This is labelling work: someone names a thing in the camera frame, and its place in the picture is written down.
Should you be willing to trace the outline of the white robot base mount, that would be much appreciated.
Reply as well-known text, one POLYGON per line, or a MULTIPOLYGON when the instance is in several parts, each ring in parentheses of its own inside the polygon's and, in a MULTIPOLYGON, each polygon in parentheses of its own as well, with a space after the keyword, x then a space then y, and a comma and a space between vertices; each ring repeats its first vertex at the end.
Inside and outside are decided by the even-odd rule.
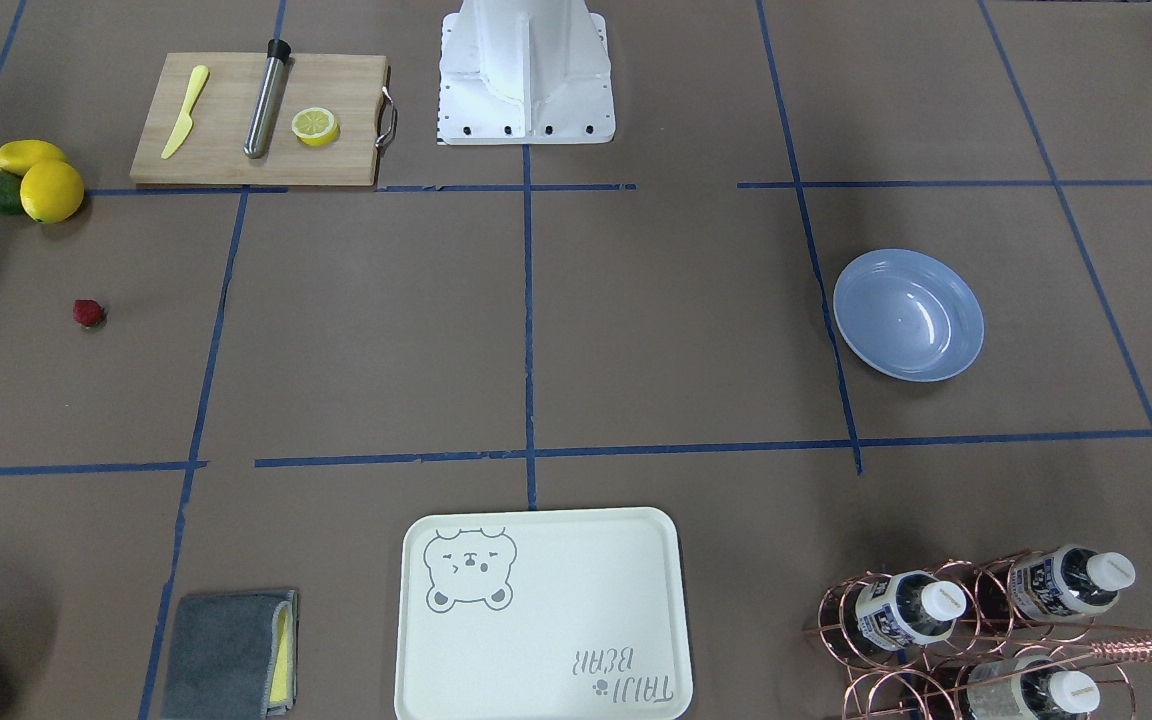
POLYGON ((607 23, 584 1, 465 1, 444 15, 439 71, 439 145, 616 136, 607 23))

